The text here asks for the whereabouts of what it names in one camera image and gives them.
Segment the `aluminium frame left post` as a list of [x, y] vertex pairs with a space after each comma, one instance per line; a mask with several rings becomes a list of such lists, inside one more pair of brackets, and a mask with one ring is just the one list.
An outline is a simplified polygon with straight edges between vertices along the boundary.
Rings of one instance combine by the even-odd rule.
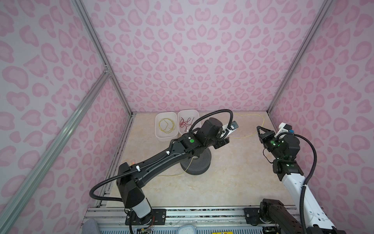
[[104, 65], [105, 67], [105, 70], [108, 71], [110, 73], [110, 79], [111, 79], [111, 82], [113, 83], [114, 87], [115, 87], [115, 90], [117, 92], [117, 94], [119, 95], [119, 99], [120, 101], [122, 102], [123, 106], [125, 107], [125, 110], [127, 112], [127, 114], [132, 117], [133, 115], [133, 112], [131, 111], [130, 109], [130, 106], [125, 98], [125, 95], [124, 95], [124, 92], [123, 90], [121, 89], [120, 87], [120, 84], [119, 84], [119, 81], [115, 75], [115, 72], [108, 60], [108, 57], [104, 51], [104, 47], [99, 39], [99, 36], [93, 26], [93, 22], [92, 20], [90, 19], [90, 16], [88, 14], [88, 11], [84, 5], [84, 2], [81, 1], [81, 0], [72, 0], [71, 1], [72, 4], [74, 5], [74, 8], [76, 9], [76, 12], [77, 14], [79, 15], [81, 21], [82, 21], [82, 24], [83, 24], [83, 27], [86, 29], [89, 37], [90, 37], [90, 40], [100, 58], [100, 60], [102, 61], [102, 64]]

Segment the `white plastic tray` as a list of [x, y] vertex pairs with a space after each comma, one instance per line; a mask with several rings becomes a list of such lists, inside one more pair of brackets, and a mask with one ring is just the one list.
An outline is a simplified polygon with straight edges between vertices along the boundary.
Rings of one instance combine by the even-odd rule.
[[163, 112], [155, 117], [155, 136], [160, 142], [170, 141], [178, 136], [177, 114]]
[[199, 119], [199, 113], [196, 110], [182, 110], [177, 114], [177, 126], [179, 134], [182, 135], [187, 133], [193, 123]]

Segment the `white plastic tray left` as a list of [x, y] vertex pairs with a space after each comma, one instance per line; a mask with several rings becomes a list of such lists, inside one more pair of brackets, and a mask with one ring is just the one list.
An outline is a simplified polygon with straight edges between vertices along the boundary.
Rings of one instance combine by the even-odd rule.
[[177, 114], [163, 112], [155, 117], [155, 136], [160, 142], [170, 141], [178, 136]]

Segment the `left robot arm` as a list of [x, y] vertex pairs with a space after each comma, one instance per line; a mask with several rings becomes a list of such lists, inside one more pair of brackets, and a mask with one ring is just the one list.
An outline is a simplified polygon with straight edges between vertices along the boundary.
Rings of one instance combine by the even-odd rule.
[[[229, 134], [238, 128], [233, 123], [233, 112], [221, 109], [198, 118], [189, 131], [179, 138], [172, 139], [169, 146], [140, 163], [124, 163], [118, 169], [118, 175], [110, 177], [90, 191], [95, 200], [122, 202], [126, 209], [133, 211], [138, 218], [144, 219], [153, 211], [142, 188], [153, 178], [182, 161], [199, 157], [209, 147], [218, 149], [229, 143]], [[103, 197], [95, 192], [100, 187], [115, 181], [120, 197]]]

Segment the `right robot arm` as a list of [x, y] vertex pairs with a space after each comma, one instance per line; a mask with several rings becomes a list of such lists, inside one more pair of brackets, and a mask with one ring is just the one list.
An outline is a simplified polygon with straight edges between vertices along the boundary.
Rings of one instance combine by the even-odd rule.
[[[257, 126], [260, 143], [272, 154], [273, 172], [283, 183], [299, 212], [292, 216], [279, 200], [263, 199], [258, 209], [245, 208], [246, 223], [252, 226], [275, 224], [278, 234], [343, 234], [325, 214], [308, 187], [317, 166], [317, 151], [305, 137], [295, 134], [292, 126], [282, 123], [278, 132]], [[308, 175], [304, 175], [296, 162], [300, 141], [312, 149], [313, 163]]]

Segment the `aluminium frame diagonal bar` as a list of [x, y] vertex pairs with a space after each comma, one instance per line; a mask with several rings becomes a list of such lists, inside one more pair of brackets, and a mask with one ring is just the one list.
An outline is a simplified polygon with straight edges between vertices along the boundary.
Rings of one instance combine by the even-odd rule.
[[49, 172], [53, 163], [62, 152], [63, 148], [71, 138], [74, 131], [83, 120], [87, 111], [97, 98], [101, 89], [111, 77], [111, 71], [104, 71], [98, 81], [94, 84], [88, 94], [76, 108], [75, 112], [68, 119], [60, 133], [55, 137], [48, 149], [42, 155], [34, 169], [26, 177], [17, 192], [12, 196], [3, 212], [1, 213], [1, 233], [7, 234], [23, 212], [24, 208], [38, 189], [41, 182]]

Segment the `aluminium frame right post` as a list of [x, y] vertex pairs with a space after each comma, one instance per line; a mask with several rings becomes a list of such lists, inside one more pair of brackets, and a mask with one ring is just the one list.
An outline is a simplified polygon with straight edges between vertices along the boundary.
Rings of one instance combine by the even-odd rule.
[[286, 89], [286, 86], [292, 79], [293, 74], [296, 71], [296, 68], [300, 64], [300, 62], [303, 59], [303, 56], [306, 54], [308, 51], [308, 48], [310, 44], [312, 43], [314, 37], [318, 33], [319, 29], [322, 27], [323, 23], [325, 22], [326, 18], [329, 16], [330, 12], [333, 10], [334, 5], [336, 1], [333, 0], [325, 0], [322, 2], [321, 8], [319, 9], [318, 13], [316, 14], [316, 17], [311, 24], [309, 31], [305, 35], [304, 39], [302, 40], [302, 43], [295, 54], [295, 57], [293, 58], [290, 67], [288, 68], [287, 72], [285, 73], [279, 88], [277, 89], [275, 96], [267, 110], [268, 115], [270, 116], [271, 113], [274, 112], [276, 105], [278, 101], [281, 98], [282, 93]]

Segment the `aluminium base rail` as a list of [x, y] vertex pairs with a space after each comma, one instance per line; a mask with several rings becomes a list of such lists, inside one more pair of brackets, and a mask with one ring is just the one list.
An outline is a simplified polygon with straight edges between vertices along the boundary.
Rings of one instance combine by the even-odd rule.
[[265, 199], [259, 206], [155, 207], [140, 219], [124, 208], [90, 208], [81, 234], [339, 234], [321, 207], [283, 205]]

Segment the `dark grey cable spool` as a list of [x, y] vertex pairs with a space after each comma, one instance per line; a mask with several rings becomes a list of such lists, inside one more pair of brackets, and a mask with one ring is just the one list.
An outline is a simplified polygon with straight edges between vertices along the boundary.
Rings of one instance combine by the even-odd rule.
[[180, 162], [180, 165], [187, 174], [198, 176], [209, 169], [211, 159], [211, 151], [205, 149], [199, 156], [189, 155], [187, 159]]

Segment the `aluminium frame post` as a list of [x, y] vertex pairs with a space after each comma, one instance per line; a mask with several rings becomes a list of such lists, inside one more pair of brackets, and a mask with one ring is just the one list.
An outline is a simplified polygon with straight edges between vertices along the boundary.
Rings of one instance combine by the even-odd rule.
[[82, 21], [82, 24], [83, 24], [83, 27], [86, 29], [89, 37], [90, 37], [90, 40], [100, 58], [100, 60], [102, 61], [102, 64], [104, 65], [105, 67], [105, 70], [108, 71], [110, 73], [110, 79], [111, 79], [111, 82], [113, 83], [114, 87], [115, 87], [115, 90], [117, 92], [117, 94], [119, 95], [119, 99], [120, 101], [122, 102], [123, 106], [125, 107], [125, 110], [127, 112], [127, 114], [132, 117], [133, 115], [133, 112], [131, 111], [130, 109], [130, 106], [125, 98], [125, 95], [124, 95], [124, 92], [123, 90], [121, 89], [120, 87], [120, 84], [119, 84], [119, 81], [115, 75], [115, 72], [108, 60], [108, 57], [104, 51], [104, 47], [99, 39], [99, 36], [93, 26], [93, 22], [92, 20], [90, 19], [90, 16], [88, 14], [88, 11], [84, 5], [84, 2], [81, 1], [81, 0], [72, 0], [71, 1], [72, 4], [74, 5], [74, 8], [76, 9], [76, 12], [77, 14], [79, 15], [81, 21]]
[[286, 86], [292, 79], [293, 74], [296, 71], [296, 68], [300, 64], [300, 62], [303, 59], [303, 56], [306, 54], [308, 51], [308, 48], [310, 44], [312, 43], [314, 37], [318, 33], [319, 29], [322, 27], [323, 23], [325, 22], [326, 18], [329, 16], [330, 12], [333, 10], [334, 5], [336, 1], [333, 0], [325, 0], [322, 2], [321, 8], [319, 9], [318, 13], [316, 14], [316, 17], [311, 24], [309, 31], [305, 35], [304, 39], [302, 40], [302, 43], [295, 54], [295, 57], [293, 58], [290, 67], [288, 68], [287, 72], [285, 73], [279, 88], [277, 89], [275, 96], [267, 110], [268, 115], [270, 116], [271, 113], [274, 112], [276, 105], [278, 101], [281, 98], [282, 93], [286, 89]]

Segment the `white plastic tray right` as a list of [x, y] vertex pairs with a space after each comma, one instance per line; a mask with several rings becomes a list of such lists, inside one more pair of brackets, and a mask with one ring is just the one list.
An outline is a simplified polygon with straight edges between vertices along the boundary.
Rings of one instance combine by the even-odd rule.
[[179, 134], [182, 135], [187, 133], [193, 123], [199, 119], [199, 113], [196, 110], [182, 110], [177, 114], [177, 126]]

